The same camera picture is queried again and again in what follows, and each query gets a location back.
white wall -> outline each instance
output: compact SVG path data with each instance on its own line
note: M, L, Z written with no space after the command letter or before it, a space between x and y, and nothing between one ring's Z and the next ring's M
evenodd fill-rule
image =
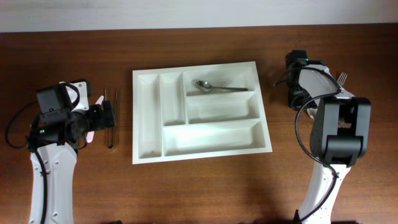
M0 0L0 32L398 22L398 0Z

white cutlery tray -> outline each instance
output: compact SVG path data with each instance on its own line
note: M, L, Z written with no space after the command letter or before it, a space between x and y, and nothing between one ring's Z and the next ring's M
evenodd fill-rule
M272 152L255 62L138 70L132 85L133 164Z

robotic arm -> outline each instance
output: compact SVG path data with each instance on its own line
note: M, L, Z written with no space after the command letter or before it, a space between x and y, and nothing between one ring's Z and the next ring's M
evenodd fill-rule
M88 96L84 80L37 90L42 114L27 138L34 171L30 224L73 223L72 179L80 140L86 146L88 132L116 125L111 103L89 106Z
M330 224L344 177L366 153L371 104L367 98L357 98L336 85L326 63L309 60L304 50L289 53L286 66L289 106L299 112L296 135L305 151L297 128L299 114L306 108L318 108L310 137L311 155L315 157L312 179L294 224ZM348 125L341 128L341 122Z

wooden surface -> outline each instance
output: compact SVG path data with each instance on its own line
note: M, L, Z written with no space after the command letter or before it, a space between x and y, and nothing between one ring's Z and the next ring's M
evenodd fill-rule
M398 24L0 34L0 223L27 223L32 193L30 154L6 146L7 122L36 89L80 78L91 82L91 104L118 86L120 119L115 151L102 131L79 152L75 223L291 219L313 167L297 144L286 86L271 88L292 49L326 60L332 74L347 72L345 88L373 106L368 152L343 182L332 219L397 223L397 40ZM257 63L272 153L132 165L132 70L247 61ZM38 112L18 119L14 144ZM306 142L311 126L302 115Z

silver spoon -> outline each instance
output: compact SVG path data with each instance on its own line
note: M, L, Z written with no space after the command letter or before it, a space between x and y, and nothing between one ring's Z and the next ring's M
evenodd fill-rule
M209 93L215 88L219 88L219 89L222 89L222 90L234 90L234 91L247 91L248 90L247 88L233 88L233 87L212 86L210 83L205 82L205 81L201 81L201 80L195 82L195 86L199 90L201 90L201 91L203 91L205 93Z
M317 111L318 109L314 109L314 108L308 108L307 109L307 113L309 115L310 118L315 119L316 115L317 115Z

